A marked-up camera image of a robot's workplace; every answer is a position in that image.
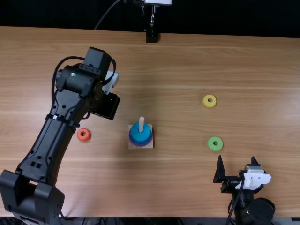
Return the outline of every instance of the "cable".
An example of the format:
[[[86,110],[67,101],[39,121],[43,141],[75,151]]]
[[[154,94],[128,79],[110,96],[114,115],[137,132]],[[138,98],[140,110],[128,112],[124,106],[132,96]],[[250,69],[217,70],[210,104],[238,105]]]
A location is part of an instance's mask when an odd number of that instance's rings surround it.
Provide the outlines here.
[[[179,220],[179,222],[180,222],[181,225],[184,225],[184,223],[183,223],[183,221],[182,221],[182,219],[180,217],[178,217],[178,220]]]
[[[234,211],[234,209],[235,209],[235,206],[236,206],[236,204],[238,203],[238,201],[239,201],[239,199],[240,199],[240,194],[241,194],[243,188],[244,188],[244,180],[242,180],[242,184],[241,184],[241,186],[240,186],[240,191],[239,191],[238,196],[236,197],[236,199],[235,199],[235,201],[234,201],[234,204],[233,204],[233,206],[232,206],[232,208],[231,208],[231,210],[230,210],[230,212],[229,212],[229,215],[228,215],[228,217],[227,217],[227,220],[226,220],[225,225],[229,225],[229,221],[230,221],[230,219],[231,219],[231,216],[232,216],[232,214],[233,214],[233,211]]]
[[[62,219],[67,220],[67,221],[69,221],[69,220],[73,221],[73,220],[75,220],[75,219],[78,218],[78,217],[72,217],[72,218],[65,217],[64,214],[62,214],[61,211],[60,211],[60,215],[61,215],[61,218],[62,218]]]
[[[84,222],[85,222],[85,219],[86,219],[86,217],[83,219],[83,222],[82,222],[82,224],[81,224],[81,225],[83,225],[83,224],[84,224]]]
[[[106,81],[103,81],[102,82],[102,85],[105,86],[107,85],[113,78],[115,72],[116,72],[116,69],[117,69],[117,63],[116,63],[116,60],[112,59],[112,65],[113,65],[113,74],[110,78],[108,78]]]
[[[108,10],[104,13],[104,15],[101,17],[101,19],[98,21],[97,25],[95,26],[94,30],[97,30],[98,26],[100,23],[103,21],[103,19],[106,17],[106,15],[109,13],[109,11],[119,2],[120,0],[116,0],[109,8]]]
[[[83,120],[86,120],[90,117],[90,110],[88,111],[88,114],[86,115],[86,117],[83,117]]]

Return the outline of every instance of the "blue ring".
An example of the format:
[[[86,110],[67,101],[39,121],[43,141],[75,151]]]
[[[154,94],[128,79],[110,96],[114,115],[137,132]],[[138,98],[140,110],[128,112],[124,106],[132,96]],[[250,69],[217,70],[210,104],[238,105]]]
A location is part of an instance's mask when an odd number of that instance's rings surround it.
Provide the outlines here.
[[[139,123],[135,123],[129,132],[129,139],[132,144],[145,146],[152,140],[152,132],[148,124],[144,123],[143,132],[139,132]]]

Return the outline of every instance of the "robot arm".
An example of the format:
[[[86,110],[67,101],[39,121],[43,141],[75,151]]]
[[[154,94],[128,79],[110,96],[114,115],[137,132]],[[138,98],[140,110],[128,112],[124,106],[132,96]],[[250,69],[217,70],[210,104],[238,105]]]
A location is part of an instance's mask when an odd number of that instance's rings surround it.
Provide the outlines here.
[[[222,183],[221,193],[232,194],[226,225],[232,221],[233,211],[236,225],[270,224],[275,205],[265,198],[254,199],[254,194],[263,189],[263,185],[268,184],[270,180],[271,176],[264,171],[254,157],[251,158],[251,163],[245,166],[245,170],[239,171],[236,177],[226,176],[222,157],[218,157],[213,183]]]
[[[26,224],[60,224],[64,194],[55,184],[72,135],[86,113],[113,120],[120,102],[105,87],[117,82],[115,69],[105,80],[111,61],[106,52],[91,47],[83,64],[55,73],[57,90],[37,140],[15,172],[2,172],[0,192],[5,210]]]

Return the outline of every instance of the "wood grain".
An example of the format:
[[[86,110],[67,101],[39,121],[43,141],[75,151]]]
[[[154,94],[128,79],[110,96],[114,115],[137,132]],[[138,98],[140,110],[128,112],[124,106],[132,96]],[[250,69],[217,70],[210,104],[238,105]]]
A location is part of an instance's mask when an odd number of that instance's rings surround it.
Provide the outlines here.
[[[30,150],[50,107],[53,70],[90,46],[116,59],[121,97],[115,120],[81,122],[89,143],[74,137],[57,188],[67,216],[225,217],[230,195],[212,179],[224,141],[229,175],[251,156],[271,174],[257,194],[276,216],[299,216],[300,40],[0,27],[0,171],[14,171]],[[202,98],[213,94],[208,109]],[[153,125],[155,148],[128,150],[127,125]],[[0,203],[0,216],[10,216]]]

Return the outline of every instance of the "black cable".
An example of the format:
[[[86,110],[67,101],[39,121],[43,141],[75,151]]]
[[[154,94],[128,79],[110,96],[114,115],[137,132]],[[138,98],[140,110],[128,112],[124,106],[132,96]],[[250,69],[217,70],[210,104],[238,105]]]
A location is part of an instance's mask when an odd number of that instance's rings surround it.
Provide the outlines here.
[[[228,211],[228,214],[229,214],[229,211],[230,211],[230,207],[231,207],[231,205],[233,204],[233,200],[231,199],[230,200],[230,202],[229,202],[229,205],[228,205],[228,209],[227,209],[227,211]]]
[[[235,206],[236,206],[236,204],[238,203],[238,201],[239,201],[239,199],[240,199],[240,194],[241,194],[241,192],[243,191],[243,188],[244,188],[244,180],[242,180],[242,184],[241,184],[241,186],[240,186],[240,191],[239,191],[238,196],[236,197],[236,199],[235,199],[235,201],[234,201],[234,204],[233,204],[233,206],[232,206],[232,208],[231,208],[231,210],[230,210],[230,212],[229,212],[229,215],[228,215],[228,217],[227,217],[227,220],[226,220],[225,225],[229,225],[229,221],[230,221],[230,219],[231,219],[231,216],[232,216],[232,214],[233,214],[233,211],[234,211],[234,209],[235,209]]]
[[[104,15],[101,17],[101,19],[98,21],[97,25],[95,26],[94,30],[97,30],[100,23],[103,21],[103,19],[106,17],[106,15],[109,13],[109,11],[119,2],[120,0],[116,0],[104,13]]]
[[[180,217],[178,217],[178,220],[179,220],[179,222],[180,222],[181,225],[184,225],[184,223],[183,223],[183,221],[182,221],[182,219]]]
[[[106,81],[103,81],[102,82],[102,85],[105,86],[107,85],[113,78],[115,72],[116,72],[116,69],[117,69],[117,63],[116,63],[116,60],[112,59],[112,65],[113,65],[113,74],[110,78],[108,78]]]
[[[66,221],[73,221],[73,220],[78,218],[78,217],[72,217],[72,218],[65,217],[64,214],[62,214],[61,211],[60,211],[60,215],[61,215],[61,218],[66,220]]]
[[[235,225],[235,223],[233,222],[232,219],[230,219],[229,222],[230,222],[232,225]]]
[[[83,222],[82,222],[82,224],[81,224],[81,225],[83,225],[83,224],[84,224],[84,222],[85,222],[85,219],[86,219],[86,217],[83,219]]]
[[[90,111],[88,111],[88,114],[86,115],[86,117],[83,117],[83,120],[86,120],[90,117]]]

